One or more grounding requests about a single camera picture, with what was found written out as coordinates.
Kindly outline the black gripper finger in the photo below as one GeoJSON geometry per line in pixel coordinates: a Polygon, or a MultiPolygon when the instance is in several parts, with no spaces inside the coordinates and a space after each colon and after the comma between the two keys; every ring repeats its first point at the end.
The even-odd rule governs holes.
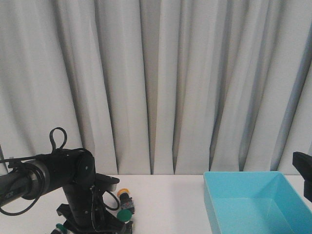
{"type": "Polygon", "coordinates": [[[302,152],[294,152],[293,166],[299,171],[304,179],[304,197],[312,201],[312,157],[302,152]]]}

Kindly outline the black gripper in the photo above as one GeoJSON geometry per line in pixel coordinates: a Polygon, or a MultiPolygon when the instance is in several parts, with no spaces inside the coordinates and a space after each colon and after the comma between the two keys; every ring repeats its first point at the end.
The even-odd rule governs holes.
{"type": "Polygon", "coordinates": [[[123,234],[126,224],[109,213],[91,192],[85,195],[66,194],[68,204],[57,208],[66,221],[64,227],[74,234],[123,234]]]}

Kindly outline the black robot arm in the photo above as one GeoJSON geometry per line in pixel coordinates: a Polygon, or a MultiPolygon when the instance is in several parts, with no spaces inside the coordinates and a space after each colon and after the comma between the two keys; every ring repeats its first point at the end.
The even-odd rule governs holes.
{"type": "Polygon", "coordinates": [[[0,205],[20,197],[31,200],[29,207],[9,216],[25,213],[38,199],[62,188],[67,204],[57,208],[66,221],[64,227],[74,234],[122,234],[126,224],[109,211],[104,193],[112,193],[119,179],[96,173],[95,159],[85,149],[56,149],[50,154],[6,160],[12,171],[0,177],[0,205]]]}

